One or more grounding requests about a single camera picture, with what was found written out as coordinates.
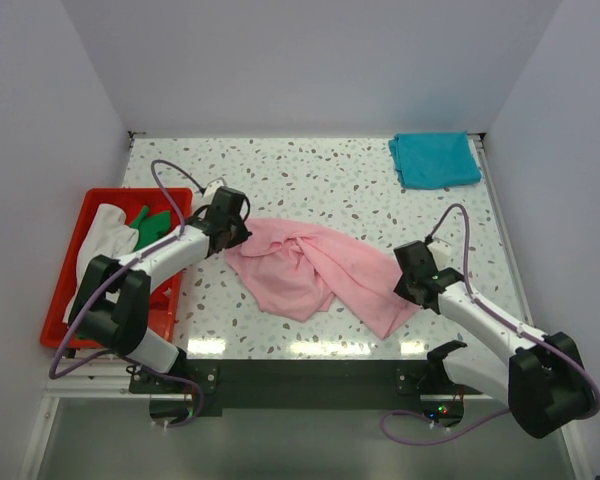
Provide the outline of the pink t shirt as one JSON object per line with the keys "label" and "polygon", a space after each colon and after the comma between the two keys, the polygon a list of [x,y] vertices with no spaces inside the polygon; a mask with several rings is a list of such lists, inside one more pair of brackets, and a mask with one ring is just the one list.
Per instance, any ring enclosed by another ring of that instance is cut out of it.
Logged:
{"label": "pink t shirt", "polygon": [[297,221],[253,218],[247,226],[252,235],[225,260],[261,311],[305,322],[338,299],[380,340],[418,313],[394,292],[401,271],[380,250]]}

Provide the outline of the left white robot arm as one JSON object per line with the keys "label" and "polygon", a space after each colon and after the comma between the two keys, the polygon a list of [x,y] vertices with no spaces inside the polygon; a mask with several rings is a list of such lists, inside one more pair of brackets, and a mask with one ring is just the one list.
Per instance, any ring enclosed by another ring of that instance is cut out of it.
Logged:
{"label": "left white robot arm", "polygon": [[186,383],[184,351],[149,327],[150,297],[187,267],[245,242],[247,196],[220,186],[208,204],[158,241],[120,259],[92,259],[69,316],[69,331],[152,370],[165,392]]}

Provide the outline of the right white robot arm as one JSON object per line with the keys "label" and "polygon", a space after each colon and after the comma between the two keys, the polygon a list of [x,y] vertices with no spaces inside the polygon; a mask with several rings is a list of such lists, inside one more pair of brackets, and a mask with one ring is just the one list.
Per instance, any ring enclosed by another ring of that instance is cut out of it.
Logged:
{"label": "right white robot arm", "polygon": [[449,341],[427,355],[425,379],[432,390],[478,390],[506,405],[534,438],[598,413],[600,394],[571,337],[516,320],[473,290],[459,271],[439,268],[431,241],[404,244],[394,255],[401,271],[395,293],[460,325],[501,363],[484,367],[470,357],[467,342]]}

